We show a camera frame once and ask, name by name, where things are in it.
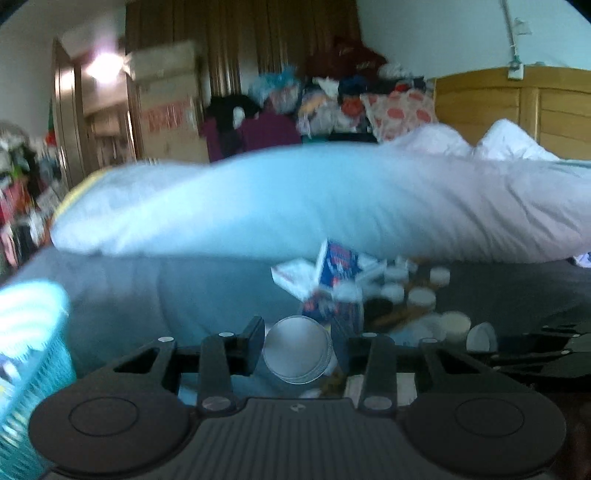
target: purple clothing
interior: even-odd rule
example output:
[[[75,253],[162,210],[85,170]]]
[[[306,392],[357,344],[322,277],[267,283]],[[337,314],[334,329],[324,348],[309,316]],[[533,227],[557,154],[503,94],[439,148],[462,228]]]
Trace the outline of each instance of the purple clothing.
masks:
[[[238,128],[245,152],[279,145],[301,144],[296,124],[284,115],[263,112],[258,118],[246,118]]]
[[[210,118],[201,126],[201,136],[207,141],[209,161],[212,163],[222,160],[224,155],[220,142],[223,141],[224,135],[217,131],[215,119]],[[238,136],[242,141],[242,147],[235,153],[301,144],[295,123],[284,115],[272,112],[263,112],[258,118],[246,118],[238,128]]]

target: gray blanket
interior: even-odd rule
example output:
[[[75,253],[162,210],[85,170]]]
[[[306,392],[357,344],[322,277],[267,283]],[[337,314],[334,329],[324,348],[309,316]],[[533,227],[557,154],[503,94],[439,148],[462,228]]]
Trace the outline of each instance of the gray blanket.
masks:
[[[298,300],[273,283],[271,265],[208,257],[93,257],[46,248],[11,283],[46,278],[63,285],[72,301],[66,341],[78,375],[85,375],[160,336],[196,345],[211,333],[240,332],[255,315],[271,325],[297,314]],[[450,285],[437,293],[437,310],[465,312],[474,325],[490,322],[501,338],[591,314],[591,271],[566,261],[453,264],[451,271]],[[252,378],[233,381],[239,395],[303,390],[274,377],[263,361]]]

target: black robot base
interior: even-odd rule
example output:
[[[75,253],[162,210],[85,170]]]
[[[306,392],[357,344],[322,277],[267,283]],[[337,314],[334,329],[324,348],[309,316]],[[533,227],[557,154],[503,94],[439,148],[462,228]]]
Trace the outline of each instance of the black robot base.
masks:
[[[541,475],[563,445],[560,410],[522,383],[439,344],[400,348],[340,324],[341,369],[365,373],[358,408],[238,399],[230,375],[253,373],[264,336],[256,317],[195,348],[161,338],[44,400],[29,433],[54,465],[45,479],[515,479]],[[400,371],[415,372],[419,391],[404,411]],[[189,372],[194,407],[176,396]]]

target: blue laundry basket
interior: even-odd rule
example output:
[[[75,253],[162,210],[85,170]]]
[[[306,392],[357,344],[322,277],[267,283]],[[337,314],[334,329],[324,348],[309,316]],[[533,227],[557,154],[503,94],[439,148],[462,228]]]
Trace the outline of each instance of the blue laundry basket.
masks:
[[[45,281],[0,290],[0,354],[18,365],[8,401],[0,403],[0,480],[33,480],[47,467],[28,438],[31,413],[75,380],[61,339],[70,309],[63,288]]]

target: round pad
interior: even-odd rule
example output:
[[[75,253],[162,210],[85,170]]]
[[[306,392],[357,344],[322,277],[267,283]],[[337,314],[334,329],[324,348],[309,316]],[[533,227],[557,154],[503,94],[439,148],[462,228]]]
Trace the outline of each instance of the round pad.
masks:
[[[535,392],[425,393],[404,427],[427,459],[468,477],[532,475],[553,461],[566,436],[558,407]]]
[[[66,389],[31,416],[31,443],[60,469],[132,472],[171,453],[189,430],[189,411],[170,392],[95,395]]]

